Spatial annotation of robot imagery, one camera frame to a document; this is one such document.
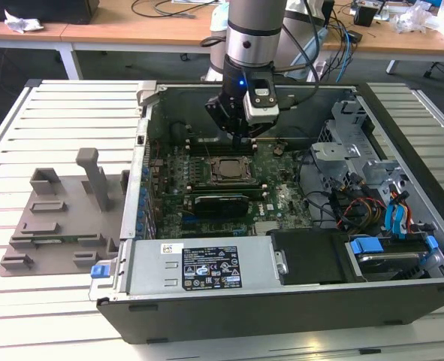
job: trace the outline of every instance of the desk leg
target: desk leg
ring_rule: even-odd
[[[330,51],[321,51],[316,61],[313,63],[313,67],[315,68],[317,75],[319,77],[322,76],[325,66],[327,65],[327,62],[329,62],[330,58],[331,58]],[[307,81],[309,82],[315,81],[315,77],[313,76],[313,73],[311,71],[309,71],[309,75],[307,76]]]
[[[77,54],[73,50],[70,43],[63,43],[58,48],[59,54],[62,57],[63,65],[65,66],[66,74],[70,80],[82,80],[80,64],[78,63]]]
[[[395,71],[397,70],[397,65],[399,65],[398,60],[391,60],[385,72],[390,75],[395,74]]]

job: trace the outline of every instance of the warning label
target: warning label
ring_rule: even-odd
[[[183,248],[182,287],[186,291],[242,287],[237,247]]]

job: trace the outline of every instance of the motherboard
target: motherboard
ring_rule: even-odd
[[[311,227],[294,181],[298,152],[285,146],[257,141],[234,150],[154,141],[148,190],[154,224],[148,237],[265,235],[272,229]]]

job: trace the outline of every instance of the robotic arm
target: robotic arm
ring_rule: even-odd
[[[296,2],[307,11],[307,1]],[[217,126],[232,137],[234,147],[244,138],[267,131],[278,119],[280,106],[273,84],[273,61],[284,19],[290,15],[286,5],[287,0],[230,1],[222,91],[209,99],[205,107]],[[311,26],[307,29],[313,34]]]

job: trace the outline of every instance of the black plastic cover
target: black plastic cover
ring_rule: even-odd
[[[42,22],[89,24],[99,0],[0,0],[0,21],[5,9],[15,17]]]
[[[201,218],[243,217],[249,210],[247,196],[200,196],[195,198],[194,213]]]
[[[288,274],[280,282],[289,284],[344,284],[359,282],[347,254],[346,233],[336,229],[290,229],[271,233],[275,251],[283,252]]]

